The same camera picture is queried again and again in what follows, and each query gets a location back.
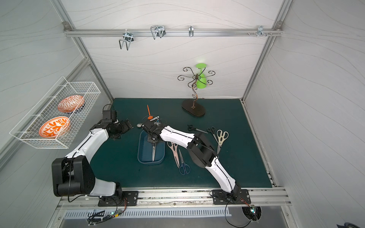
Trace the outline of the pink handled scissors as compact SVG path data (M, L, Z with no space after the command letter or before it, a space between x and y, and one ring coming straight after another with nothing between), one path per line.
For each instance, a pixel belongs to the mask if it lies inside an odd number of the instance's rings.
M179 160L179 154L178 154L178 144L173 142L167 142L168 147L172 150L174 160L176 163L177 168L180 168L180 160Z

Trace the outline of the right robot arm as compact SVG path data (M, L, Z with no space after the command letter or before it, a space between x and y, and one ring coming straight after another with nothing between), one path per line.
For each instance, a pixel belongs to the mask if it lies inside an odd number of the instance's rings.
M156 124L156 121L147 120L141 127L153 139L175 143L187 150L192 161L199 167L207 169L219 183L227 197L236 200L241 187L224 169L213 145L202 133L191 134L176 130L166 124Z

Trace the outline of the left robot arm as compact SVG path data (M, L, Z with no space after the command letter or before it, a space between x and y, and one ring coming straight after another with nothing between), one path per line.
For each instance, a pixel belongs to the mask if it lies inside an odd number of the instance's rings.
M90 162L105 141L119 139L132 128L128 119L116 122L101 120L71 153L55 159L51 165L55 196L89 195L122 199L120 183L96 178Z

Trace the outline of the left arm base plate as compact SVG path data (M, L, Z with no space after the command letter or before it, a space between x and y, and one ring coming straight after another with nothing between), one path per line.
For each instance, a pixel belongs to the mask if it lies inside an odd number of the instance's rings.
M99 207L136 206L139 191L116 192L113 196L99 198Z

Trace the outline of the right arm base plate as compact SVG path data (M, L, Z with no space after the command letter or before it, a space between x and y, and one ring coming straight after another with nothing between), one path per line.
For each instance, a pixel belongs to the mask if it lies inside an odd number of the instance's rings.
M233 197L223 190L211 190L209 195L212 197L214 205L226 205L227 203L234 205L249 205L252 203L247 189L241 189L237 197Z

